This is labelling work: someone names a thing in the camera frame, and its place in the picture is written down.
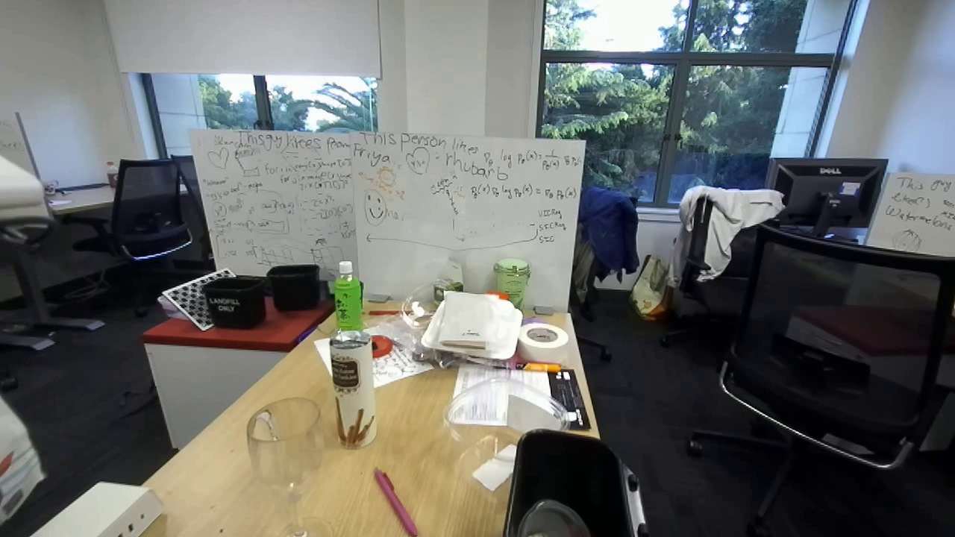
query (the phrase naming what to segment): chair wheel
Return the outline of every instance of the chair wheel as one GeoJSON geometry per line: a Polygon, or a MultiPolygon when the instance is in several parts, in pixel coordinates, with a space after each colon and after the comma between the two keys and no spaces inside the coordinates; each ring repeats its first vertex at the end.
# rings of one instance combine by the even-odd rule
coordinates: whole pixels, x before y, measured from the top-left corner
{"type": "Polygon", "coordinates": [[[687,437],[687,454],[702,455],[702,454],[705,454],[705,445],[689,436],[689,437],[687,437]]]}

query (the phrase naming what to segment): stack of papers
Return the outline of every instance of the stack of papers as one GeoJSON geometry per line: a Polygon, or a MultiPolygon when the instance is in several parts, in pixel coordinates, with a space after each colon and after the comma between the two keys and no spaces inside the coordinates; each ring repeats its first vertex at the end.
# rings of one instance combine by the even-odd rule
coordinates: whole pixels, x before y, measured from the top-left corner
{"type": "Polygon", "coordinates": [[[522,312],[495,294],[445,293],[420,335],[423,352],[483,366],[508,366],[517,352],[522,312]]]}

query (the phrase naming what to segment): red pen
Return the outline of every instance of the red pen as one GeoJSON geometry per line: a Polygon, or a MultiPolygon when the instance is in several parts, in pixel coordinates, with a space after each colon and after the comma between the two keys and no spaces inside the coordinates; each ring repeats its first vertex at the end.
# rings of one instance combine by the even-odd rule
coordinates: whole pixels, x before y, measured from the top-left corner
{"type": "Polygon", "coordinates": [[[392,505],[396,522],[405,527],[410,537],[419,537],[419,525],[416,525],[413,512],[405,509],[405,505],[396,497],[392,478],[378,469],[372,475],[377,475],[377,484],[384,494],[384,502],[392,505]]]}

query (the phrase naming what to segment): pen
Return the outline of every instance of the pen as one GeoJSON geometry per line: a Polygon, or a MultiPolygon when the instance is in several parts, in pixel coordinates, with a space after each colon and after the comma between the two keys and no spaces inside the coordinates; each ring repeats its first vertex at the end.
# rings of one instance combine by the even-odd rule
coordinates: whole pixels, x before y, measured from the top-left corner
{"type": "Polygon", "coordinates": [[[526,370],[536,370],[536,373],[562,373],[565,363],[556,360],[529,360],[526,370]]]}
{"type": "Polygon", "coordinates": [[[392,505],[396,522],[405,527],[410,537],[419,537],[419,525],[416,525],[413,512],[405,509],[405,505],[396,497],[392,478],[378,469],[372,475],[377,475],[377,484],[384,494],[384,502],[392,505]]]}

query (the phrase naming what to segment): mesh chair back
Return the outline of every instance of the mesh chair back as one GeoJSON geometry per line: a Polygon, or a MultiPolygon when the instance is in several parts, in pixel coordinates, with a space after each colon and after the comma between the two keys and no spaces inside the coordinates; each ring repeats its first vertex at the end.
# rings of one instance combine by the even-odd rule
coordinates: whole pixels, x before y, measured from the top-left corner
{"type": "Polygon", "coordinates": [[[726,387],[823,448],[898,466],[955,355],[951,284],[955,260],[762,226],[726,387]]]}
{"type": "Polygon", "coordinates": [[[172,160],[119,160],[113,239],[134,263],[171,257],[190,244],[172,160]]]}
{"type": "Polygon", "coordinates": [[[199,190],[199,175],[198,175],[198,160],[190,156],[172,156],[178,166],[178,179],[189,188],[190,200],[190,217],[195,217],[195,235],[199,242],[199,257],[211,260],[211,244],[208,244],[208,224],[207,224],[207,208],[202,208],[202,190],[199,190]]]}

